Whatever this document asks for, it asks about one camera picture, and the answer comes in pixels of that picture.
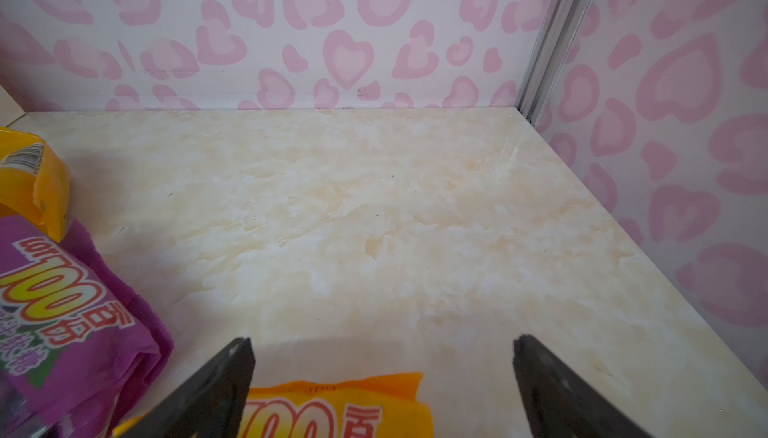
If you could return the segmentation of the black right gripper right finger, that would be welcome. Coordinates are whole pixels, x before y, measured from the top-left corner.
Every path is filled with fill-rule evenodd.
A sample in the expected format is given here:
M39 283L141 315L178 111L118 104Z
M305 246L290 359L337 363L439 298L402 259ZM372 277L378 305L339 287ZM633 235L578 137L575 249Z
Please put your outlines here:
M515 339L512 364L534 437L650 437L535 336Z

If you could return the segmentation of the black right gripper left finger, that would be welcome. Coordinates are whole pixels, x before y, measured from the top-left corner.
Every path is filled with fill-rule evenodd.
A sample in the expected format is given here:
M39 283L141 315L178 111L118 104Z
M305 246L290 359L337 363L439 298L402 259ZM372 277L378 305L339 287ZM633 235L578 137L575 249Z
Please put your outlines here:
M256 359L251 340L236 338L119 437L236 437Z

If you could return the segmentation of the yellow snack bag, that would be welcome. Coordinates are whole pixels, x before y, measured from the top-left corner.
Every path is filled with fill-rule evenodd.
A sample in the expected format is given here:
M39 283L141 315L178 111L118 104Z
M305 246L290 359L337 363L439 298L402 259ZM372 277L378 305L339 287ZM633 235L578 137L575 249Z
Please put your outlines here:
M432 437L423 375L380 375L335 384L294 381L249 390L240 437Z

